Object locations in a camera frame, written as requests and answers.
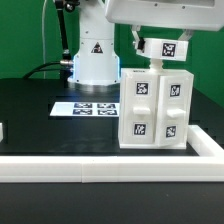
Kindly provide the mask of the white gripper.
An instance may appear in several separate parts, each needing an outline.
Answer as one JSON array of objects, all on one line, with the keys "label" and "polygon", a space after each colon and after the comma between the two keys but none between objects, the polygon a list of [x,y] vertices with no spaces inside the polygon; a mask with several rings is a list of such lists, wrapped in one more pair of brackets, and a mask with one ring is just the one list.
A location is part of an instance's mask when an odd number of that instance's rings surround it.
[{"label": "white gripper", "polygon": [[130,24],[136,50],[144,48],[141,26],[186,29],[180,41],[194,31],[219,31],[224,27],[224,0],[105,0],[109,22]]}]

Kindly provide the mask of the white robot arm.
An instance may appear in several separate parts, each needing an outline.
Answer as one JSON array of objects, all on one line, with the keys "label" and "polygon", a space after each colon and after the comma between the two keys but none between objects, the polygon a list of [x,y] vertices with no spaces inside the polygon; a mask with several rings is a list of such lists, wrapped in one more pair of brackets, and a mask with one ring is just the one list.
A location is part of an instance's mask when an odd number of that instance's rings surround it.
[{"label": "white robot arm", "polygon": [[[194,30],[224,28],[224,0],[82,0],[80,44],[72,59],[73,84],[108,86],[120,81],[114,51],[115,26],[132,27],[136,53],[147,58],[184,61]],[[142,26],[182,29],[177,40],[142,38]]]}]

